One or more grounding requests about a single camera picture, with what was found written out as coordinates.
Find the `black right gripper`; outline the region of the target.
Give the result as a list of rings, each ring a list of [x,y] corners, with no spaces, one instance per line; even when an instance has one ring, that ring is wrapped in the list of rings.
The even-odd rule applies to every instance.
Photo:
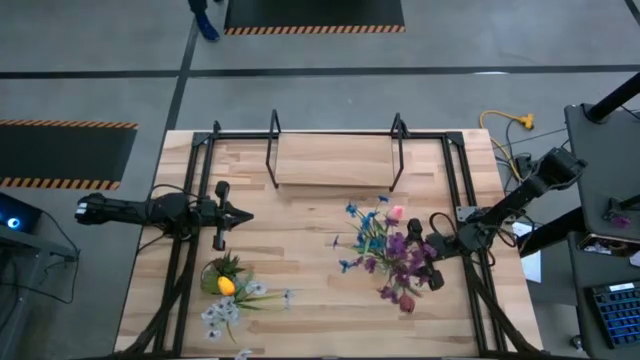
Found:
[[[458,255],[455,238],[444,236],[438,232],[433,232],[425,237],[422,236],[423,228],[417,218],[412,218],[408,222],[408,243],[415,244],[421,252],[422,264],[413,271],[418,278],[419,284],[427,284],[431,291],[442,288],[445,284],[440,270],[435,268],[434,263],[449,257]]]

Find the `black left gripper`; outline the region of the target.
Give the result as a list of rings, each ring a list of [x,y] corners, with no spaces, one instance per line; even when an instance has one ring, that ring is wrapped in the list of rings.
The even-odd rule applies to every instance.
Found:
[[[228,228],[229,223],[227,220],[229,214],[227,210],[229,192],[230,185],[228,182],[218,182],[214,189],[214,194],[218,197],[218,202],[212,200],[209,196],[205,196],[199,200],[199,225],[203,227],[214,227],[216,229],[212,244],[214,250],[225,249],[222,232]],[[231,229],[252,220],[253,217],[252,213],[237,209],[233,206],[230,207],[230,214],[234,216],[230,222]]]

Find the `purple artificial flower bunch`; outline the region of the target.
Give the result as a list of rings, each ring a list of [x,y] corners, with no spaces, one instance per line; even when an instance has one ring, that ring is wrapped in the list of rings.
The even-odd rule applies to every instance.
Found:
[[[415,244],[408,243],[408,237],[397,232],[388,238],[387,258],[389,260],[386,270],[377,269],[386,277],[386,282],[378,289],[380,297],[398,305],[398,298],[407,293],[416,302],[417,297],[421,297],[418,278],[413,274],[419,265],[422,264],[421,252]]]

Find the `blue artificial flower bunch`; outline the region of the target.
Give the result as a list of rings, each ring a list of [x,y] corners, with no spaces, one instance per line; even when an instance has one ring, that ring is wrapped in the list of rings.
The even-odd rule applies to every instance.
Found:
[[[381,205],[388,204],[389,201],[388,196],[379,195],[375,208],[368,211],[361,210],[353,202],[346,205],[345,212],[356,220],[352,224],[356,230],[355,241],[347,246],[355,252],[355,257],[338,261],[342,273],[357,267],[363,267],[370,274],[377,269],[388,268],[388,238],[390,231],[398,224],[397,220],[391,219],[387,213],[383,214],[380,209]]]

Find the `white artificial flower bunch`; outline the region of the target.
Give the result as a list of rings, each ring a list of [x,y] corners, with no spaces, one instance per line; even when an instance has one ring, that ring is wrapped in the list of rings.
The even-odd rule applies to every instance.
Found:
[[[293,290],[285,289],[271,295],[267,292],[267,286],[256,280],[234,284],[233,292],[223,288],[222,297],[201,313],[204,338],[215,342],[226,332],[236,342],[232,327],[240,322],[243,312],[282,311],[292,307],[295,297]]]

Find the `potted artificial succulent plant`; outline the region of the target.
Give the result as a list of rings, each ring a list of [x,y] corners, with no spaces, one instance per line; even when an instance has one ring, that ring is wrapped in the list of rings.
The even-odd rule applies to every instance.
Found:
[[[239,262],[240,258],[231,256],[230,252],[210,261],[201,272],[200,288],[206,293],[222,295],[218,290],[217,279],[226,276],[235,283],[237,290],[238,274],[244,271]]]

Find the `black stand pole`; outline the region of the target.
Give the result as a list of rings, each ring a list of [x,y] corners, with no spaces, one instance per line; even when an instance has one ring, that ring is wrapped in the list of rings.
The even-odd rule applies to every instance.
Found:
[[[640,72],[624,82],[609,95],[585,110],[586,118],[596,124],[606,122],[606,118],[634,96],[640,94]]]
[[[555,220],[533,230],[519,248],[521,257],[529,256],[541,249],[563,241],[569,232],[585,232],[584,215],[577,207]]]

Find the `black power strip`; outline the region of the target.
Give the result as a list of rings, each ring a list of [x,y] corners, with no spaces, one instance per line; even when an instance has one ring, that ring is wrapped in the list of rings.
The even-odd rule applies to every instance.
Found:
[[[514,159],[516,170],[524,181],[533,171],[534,161],[530,155],[517,155]]]

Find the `dark grey side cart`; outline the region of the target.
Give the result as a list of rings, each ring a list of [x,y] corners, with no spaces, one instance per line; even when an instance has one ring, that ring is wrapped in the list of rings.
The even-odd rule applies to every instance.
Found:
[[[603,124],[585,117],[581,106],[564,109],[574,155],[587,162],[578,180],[585,230],[567,236],[578,302],[578,322],[583,348],[603,360],[640,360],[640,345],[608,347],[593,302],[586,290],[599,285],[640,281],[640,267],[625,257],[584,252],[579,243],[588,235],[640,242],[640,213],[632,213],[627,226],[604,219],[609,200],[627,200],[640,195],[640,121],[625,111],[615,111]]]

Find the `black keyboard with blue keys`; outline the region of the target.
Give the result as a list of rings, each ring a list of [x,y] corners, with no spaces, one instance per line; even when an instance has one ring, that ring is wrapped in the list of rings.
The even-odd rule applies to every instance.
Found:
[[[640,346],[640,281],[589,287],[586,296],[610,349]]]

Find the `black hazard-striped floor mat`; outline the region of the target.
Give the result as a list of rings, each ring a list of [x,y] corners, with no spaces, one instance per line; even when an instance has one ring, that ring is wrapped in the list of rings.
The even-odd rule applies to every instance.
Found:
[[[139,125],[0,119],[0,187],[114,191]]]
[[[229,0],[228,36],[403,33],[401,0]]]

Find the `person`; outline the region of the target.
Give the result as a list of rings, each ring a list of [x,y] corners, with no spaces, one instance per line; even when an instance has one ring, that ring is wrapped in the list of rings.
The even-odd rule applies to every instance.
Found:
[[[207,0],[187,0],[191,12],[194,14],[196,24],[200,30],[202,36],[211,42],[216,42],[220,39],[220,35],[211,24],[209,17],[206,13],[208,8]]]

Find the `black box with blue light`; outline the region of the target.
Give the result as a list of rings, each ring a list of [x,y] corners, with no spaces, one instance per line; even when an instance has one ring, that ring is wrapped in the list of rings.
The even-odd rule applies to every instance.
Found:
[[[33,234],[42,210],[0,192],[0,225]]]

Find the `silver mounting bracket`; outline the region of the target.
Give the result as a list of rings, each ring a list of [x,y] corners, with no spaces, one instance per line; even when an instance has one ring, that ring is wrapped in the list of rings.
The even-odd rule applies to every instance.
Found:
[[[473,223],[483,215],[481,207],[457,206],[455,209],[456,220],[460,223]]]

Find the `wooden shelf with black frame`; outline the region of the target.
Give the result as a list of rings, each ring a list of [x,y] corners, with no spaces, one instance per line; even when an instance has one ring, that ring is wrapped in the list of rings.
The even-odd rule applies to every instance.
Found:
[[[409,137],[396,114],[385,133],[284,132],[271,113],[265,165],[274,187],[371,187],[394,191]]]

